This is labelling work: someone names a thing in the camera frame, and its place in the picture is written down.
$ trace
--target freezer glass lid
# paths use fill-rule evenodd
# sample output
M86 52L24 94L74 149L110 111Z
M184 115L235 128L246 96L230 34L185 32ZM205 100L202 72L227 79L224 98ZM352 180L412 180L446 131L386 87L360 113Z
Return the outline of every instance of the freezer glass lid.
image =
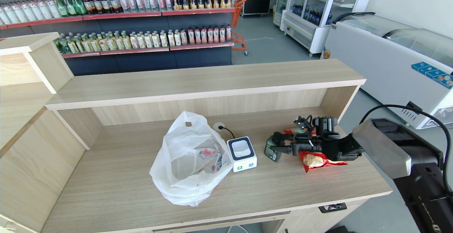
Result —
M340 22L369 31L380 37L392 30L414 28L374 14L352 14L344 17Z
M453 68L453 40L423 29L394 30L386 39Z

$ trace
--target drawer handle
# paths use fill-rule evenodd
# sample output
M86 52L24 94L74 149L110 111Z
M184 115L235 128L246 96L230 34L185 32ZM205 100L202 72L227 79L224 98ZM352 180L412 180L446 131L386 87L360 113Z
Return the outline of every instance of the drawer handle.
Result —
M348 207L346 206L346 203L332 204L332 205L328 205L328 206L320 206L318 208L323 214L325 214L327 212L335 212L335 211L348 209Z

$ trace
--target red snack bag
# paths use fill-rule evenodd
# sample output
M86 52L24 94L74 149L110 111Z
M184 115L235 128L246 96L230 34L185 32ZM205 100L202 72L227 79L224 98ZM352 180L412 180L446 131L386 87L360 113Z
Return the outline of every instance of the red snack bag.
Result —
M316 168L347 165L346 162L332 162L319 152L299 151L299 156L304 164L305 172Z

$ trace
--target shopping cart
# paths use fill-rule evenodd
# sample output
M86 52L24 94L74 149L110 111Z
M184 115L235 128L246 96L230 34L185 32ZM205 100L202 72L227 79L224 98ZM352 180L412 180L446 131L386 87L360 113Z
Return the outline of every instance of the shopping cart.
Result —
M244 6L244 2L246 2L246 0L235 0L234 1L233 23L231 24L232 28L236 28L236 26L237 26L237 21L239 20L239 16L241 16L242 7ZM248 56L249 52L247 51L247 44L246 44L244 37L233 31L231 33L233 35L231 38L233 39L234 43L240 43L242 45L242 47L232 47L231 49L243 50L244 54L246 56Z

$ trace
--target white scanner box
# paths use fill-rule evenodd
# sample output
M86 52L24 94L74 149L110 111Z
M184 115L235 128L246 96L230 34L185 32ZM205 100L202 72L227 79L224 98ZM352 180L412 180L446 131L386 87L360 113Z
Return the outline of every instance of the white scanner box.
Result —
M230 139L226 143L230 148L231 157L233 157L233 172L256 167L256 154L249 137Z

